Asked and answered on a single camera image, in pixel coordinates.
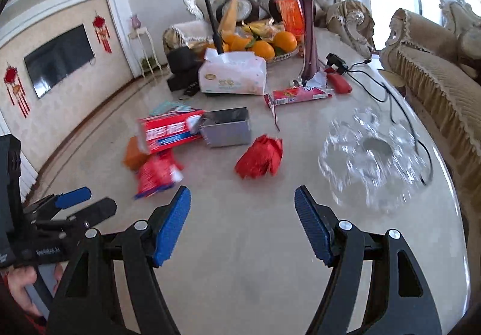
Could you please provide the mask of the person left hand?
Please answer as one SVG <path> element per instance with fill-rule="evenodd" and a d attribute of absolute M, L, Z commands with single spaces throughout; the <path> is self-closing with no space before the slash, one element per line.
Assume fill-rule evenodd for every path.
<path fill-rule="evenodd" d="M 33 285 L 37 280 L 37 272 L 32 266 L 18 267 L 6 275 L 7 288 L 20 308 L 28 315 L 38 318 L 42 317 L 41 311 L 32 302 L 27 293 L 26 287 Z"/>

